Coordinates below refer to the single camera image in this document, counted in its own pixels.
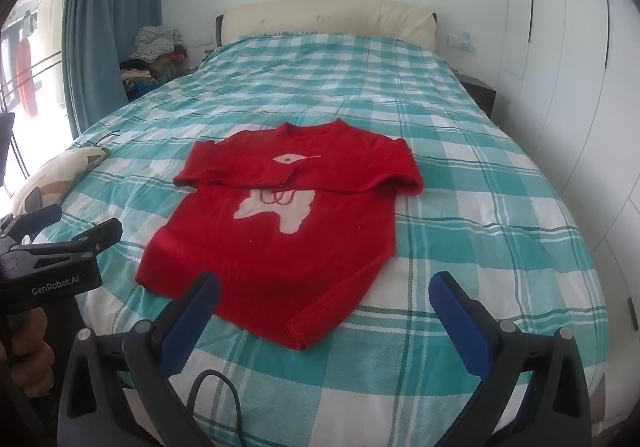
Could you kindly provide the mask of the person's left hand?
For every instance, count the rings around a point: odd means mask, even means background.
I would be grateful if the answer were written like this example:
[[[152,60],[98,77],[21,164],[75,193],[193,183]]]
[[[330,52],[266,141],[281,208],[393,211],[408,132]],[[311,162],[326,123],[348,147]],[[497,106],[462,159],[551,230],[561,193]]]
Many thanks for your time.
[[[18,360],[10,369],[12,382],[28,398],[43,397],[54,382],[54,353],[44,342],[48,319],[42,308],[32,309],[24,326],[12,334],[11,349]]]

